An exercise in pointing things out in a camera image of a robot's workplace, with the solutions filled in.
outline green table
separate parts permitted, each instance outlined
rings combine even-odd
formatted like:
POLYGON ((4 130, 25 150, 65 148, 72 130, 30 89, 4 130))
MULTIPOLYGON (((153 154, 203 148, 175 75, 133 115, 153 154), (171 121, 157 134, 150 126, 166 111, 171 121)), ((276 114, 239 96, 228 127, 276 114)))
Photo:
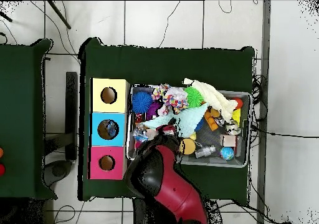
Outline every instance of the green table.
POLYGON ((42 181, 44 97, 42 63, 51 40, 0 45, 0 197, 56 198, 42 181))
MULTIPOLYGON (((126 79, 130 84, 169 83, 179 87, 187 77, 213 85, 217 90, 252 92, 254 50, 152 49, 103 46, 97 38, 86 40, 79 54, 80 136, 79 199, 133 197, 124 181, 88 180, 87 149, 90 112, 90 78, 126 79)), ((209 198, 247 203, 247 172, 244 168, 182 165, 187 178, 209 198)))

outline round hole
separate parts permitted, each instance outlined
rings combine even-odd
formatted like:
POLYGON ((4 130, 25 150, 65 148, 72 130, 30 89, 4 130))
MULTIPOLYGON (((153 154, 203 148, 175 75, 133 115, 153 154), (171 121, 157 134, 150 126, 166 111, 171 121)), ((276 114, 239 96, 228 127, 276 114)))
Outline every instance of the round hole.
POLYGON ((106 87, 101 92, 101 99, 106 104, 112 104, 117 100, 117 92, 113 87, 106 87))
POLYGON ((113 120, 103 120, 98 125, 97 132, 104 140, 112 140, 118 135, 118 125, 113 120))
POLYGON ((105 155, 98 161, 98 165, 100 166, 102 170, 110 171, 115 166, 115 160, 112 156, 105 155))

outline gray bin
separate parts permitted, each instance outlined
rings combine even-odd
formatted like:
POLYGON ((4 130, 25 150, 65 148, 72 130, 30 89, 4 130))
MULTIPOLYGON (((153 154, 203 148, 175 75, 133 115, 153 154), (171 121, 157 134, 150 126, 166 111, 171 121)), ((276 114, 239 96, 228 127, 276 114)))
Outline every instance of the gray bin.
MULTIPOLYGON (((130 98, 132 95, 138 91, 145 91, 152 93, 153 89, 157 85, 133 85, 130 90, 130 98)), ((219 91, 227 99, 232 99, 238 97, 242 99, 243 106, 240 110, 240 128, 242 132, 238 135, 241 140, 240 155, 234 157, 230 161, 225 161, 219 156, 219 152, 222 148, 220 145, 220 135, 226 134, 225 128, 219 127, 215 131, 211 131, 206 121, 204 121, 203 127, 196 132, 196 142, 199 142, 203 146, 215 146, 216 151, 208 156, 196 159, 195 154, 177 156, 177 161, 186 165, 208 165, 208 166, 218 166, 218 167, 232 167, 232 168, 242 168, 247 165, 249 156, 249 144, 250 144, 250 124, 252 120, 252 96, 246 92, 231 92, 231 91, 219 91)), ((134 143, 135 140, 132 135, 132 131, 135 128, 135 123, 133 121, 133 113, 128 114, 128 129, 126 137, 126 156, 128 160, 134 160, 134 143)))

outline small box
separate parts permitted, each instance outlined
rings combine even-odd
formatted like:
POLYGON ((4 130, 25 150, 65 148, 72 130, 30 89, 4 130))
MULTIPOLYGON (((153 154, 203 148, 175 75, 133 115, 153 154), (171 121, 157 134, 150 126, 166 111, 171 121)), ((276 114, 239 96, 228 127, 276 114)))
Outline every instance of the small box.
POLYGON ((126 113, 130 84, 125 79, 92 79, 93 112, 126 113))
POLYGON ((236 135, 222 135, 221 134, 221 146, 235 147, 236 146, 236 135))
POLYGON ((126 115, 119 113, 92 113, 92 146, 124 146, 126 115))
POLYGON ((91 147, 89 179, 122 180, 127 169, 124 147, 91 147))

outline small bottle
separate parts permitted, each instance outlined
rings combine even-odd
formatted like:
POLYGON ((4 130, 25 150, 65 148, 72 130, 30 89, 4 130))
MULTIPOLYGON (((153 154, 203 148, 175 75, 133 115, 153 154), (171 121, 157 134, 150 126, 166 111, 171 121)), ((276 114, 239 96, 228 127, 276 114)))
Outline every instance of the small bottle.
POLYGON ((215 151, 216 151, 216 148, 214 146, 205 146, 195 151, 195 156, 196 156, 196 159, 203 156, 207 157, 213 154, 215 151))

